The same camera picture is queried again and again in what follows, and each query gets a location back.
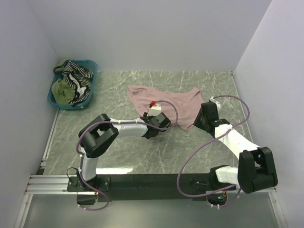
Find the pink tank top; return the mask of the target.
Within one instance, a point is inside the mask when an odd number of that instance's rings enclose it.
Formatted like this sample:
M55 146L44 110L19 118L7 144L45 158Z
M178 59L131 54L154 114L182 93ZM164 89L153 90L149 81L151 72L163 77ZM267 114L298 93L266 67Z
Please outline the pink tank top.
M189 131L204 102L201 91L193 88L185 93L173 93L170 91L159 91L157 89L141 86L127 86L127 95L140 116L149 110L152 101L161 105L161 111L169 120L185 130Z

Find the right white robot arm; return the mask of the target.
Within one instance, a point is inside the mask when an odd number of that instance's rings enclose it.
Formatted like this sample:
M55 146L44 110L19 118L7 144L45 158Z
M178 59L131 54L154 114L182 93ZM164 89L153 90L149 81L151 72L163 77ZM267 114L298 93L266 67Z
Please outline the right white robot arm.
M208 180L211 188L218 190L224 184L232 184L249 194L277 186L272 151L247 140L226 119L219 119L214 102L201 104L194 126L218 138L238 158L237 167L222 165L210 169Z

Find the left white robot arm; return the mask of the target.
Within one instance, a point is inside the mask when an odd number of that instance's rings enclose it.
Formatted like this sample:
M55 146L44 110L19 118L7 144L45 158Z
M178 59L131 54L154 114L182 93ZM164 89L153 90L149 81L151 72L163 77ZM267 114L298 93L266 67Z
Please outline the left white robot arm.
M106 114L97 116L78 134L76 151L81 155L78 169L78 185L85 191L95 185L98 158L103 155L115 139L122 137L156 137L159 132L166 131L171 121L164 114L148 116L133 120L116 120Z

